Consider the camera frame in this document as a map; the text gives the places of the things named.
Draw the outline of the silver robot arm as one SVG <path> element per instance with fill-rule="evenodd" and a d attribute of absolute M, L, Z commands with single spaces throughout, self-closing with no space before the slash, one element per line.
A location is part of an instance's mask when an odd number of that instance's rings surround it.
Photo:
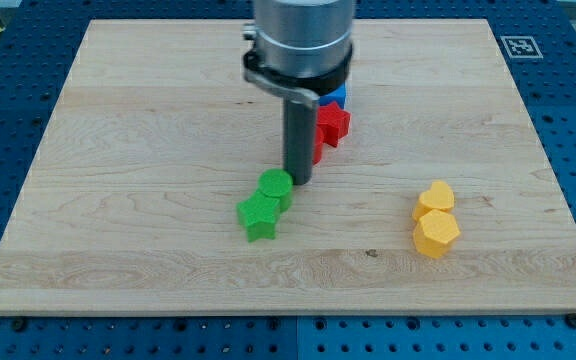
<path fill-rule="evenodd" d="M 354 0 L 254 0 L 253 12 L 254 48 L 282 75 L 322 76 L 351 52 Z"/>

